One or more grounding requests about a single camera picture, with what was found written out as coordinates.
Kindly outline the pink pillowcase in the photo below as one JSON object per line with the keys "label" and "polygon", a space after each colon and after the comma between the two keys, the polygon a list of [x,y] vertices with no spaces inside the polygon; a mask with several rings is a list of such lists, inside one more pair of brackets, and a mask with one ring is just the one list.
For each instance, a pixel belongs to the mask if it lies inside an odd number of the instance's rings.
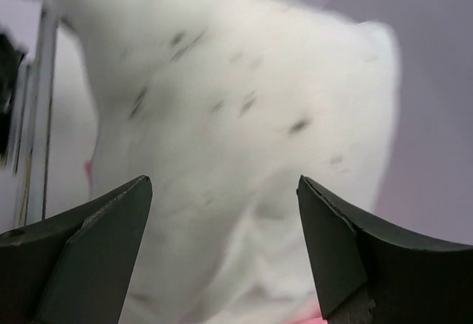
{"label": "pink pillowcase", "polygon": [[176,159],[93,158],[91,193],[152,181],[121,323],[303,323],[319,304],[292,155],[245,150]]}

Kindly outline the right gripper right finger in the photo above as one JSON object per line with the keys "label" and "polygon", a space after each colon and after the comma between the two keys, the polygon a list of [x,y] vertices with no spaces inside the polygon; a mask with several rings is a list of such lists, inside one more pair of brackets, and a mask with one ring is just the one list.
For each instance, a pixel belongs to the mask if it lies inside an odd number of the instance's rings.
{"label": "right gripper right finger", "polygon": [[301,177],[299,211],[328,323],[472,321],[472,247],[419,234]]}

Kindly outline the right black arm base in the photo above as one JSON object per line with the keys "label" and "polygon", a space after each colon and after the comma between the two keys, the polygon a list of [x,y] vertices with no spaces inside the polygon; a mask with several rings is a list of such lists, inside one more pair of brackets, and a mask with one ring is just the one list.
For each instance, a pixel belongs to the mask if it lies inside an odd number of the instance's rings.
{"label": "right black arm base", "polygon": [[14,156],[18,134],[18,81],[27,50],[1,25],[1,168]]}

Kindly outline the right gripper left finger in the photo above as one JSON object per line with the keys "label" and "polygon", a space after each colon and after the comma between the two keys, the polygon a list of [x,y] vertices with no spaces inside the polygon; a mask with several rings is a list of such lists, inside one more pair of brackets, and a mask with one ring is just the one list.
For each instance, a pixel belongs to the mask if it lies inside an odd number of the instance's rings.
{"label": "right gripper left finger", "polygon": [[1,322],[117,323],[151,201],[142,175],[1,234]]}

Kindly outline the white pillow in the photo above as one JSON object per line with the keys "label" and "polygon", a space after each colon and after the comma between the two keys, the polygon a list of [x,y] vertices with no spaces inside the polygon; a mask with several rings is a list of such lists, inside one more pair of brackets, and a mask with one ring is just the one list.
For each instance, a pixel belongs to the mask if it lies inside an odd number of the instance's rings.
{"label": "white pillow", "polygon": [[297,184],[375,207],[398,123],[389,25],[293,0],[47,1],[84,54],[92,158],[292,155]]}

